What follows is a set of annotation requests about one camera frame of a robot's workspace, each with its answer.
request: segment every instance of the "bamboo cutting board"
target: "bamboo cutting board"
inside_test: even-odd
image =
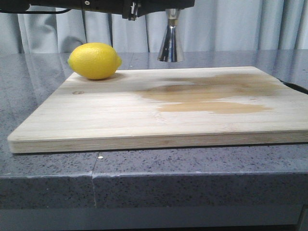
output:
[[[308,141],[308,95],[255,67],[73,73],[9,137],[13,153]]]

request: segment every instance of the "countertop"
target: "countertop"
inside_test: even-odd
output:
[[[308,89],[308,50],[188,52],[180,63],[119,55],[120,69],[255,66]],[[0,56],[2,218],[36,209],[292,206],[285,223],[297,221],[308,204],[307,143],[12,154],[7,136],[72,74],[68,56]]]

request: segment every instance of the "lemon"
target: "lemon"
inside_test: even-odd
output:
[[[88,79],[107,78],[122,64],[116,51],[100,42],[85,43],[76,47],[67,62],[73,71]]]

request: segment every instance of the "wooden cutting board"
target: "wooden cutting board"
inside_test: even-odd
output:
[[[73,73],[9,137],[13,153],[308,141],[308,95],[255,67]]]

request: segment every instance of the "white curtain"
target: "white curtain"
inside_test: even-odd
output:
[[[0,55],[71,52],[86,42],[111,44],[117,52],[158,52],[166,23],[164,12],[136,21],[78,10],[0,13]],[[181,11],[178,30],[184,51],[308,49],[308,0],[195,0]]]

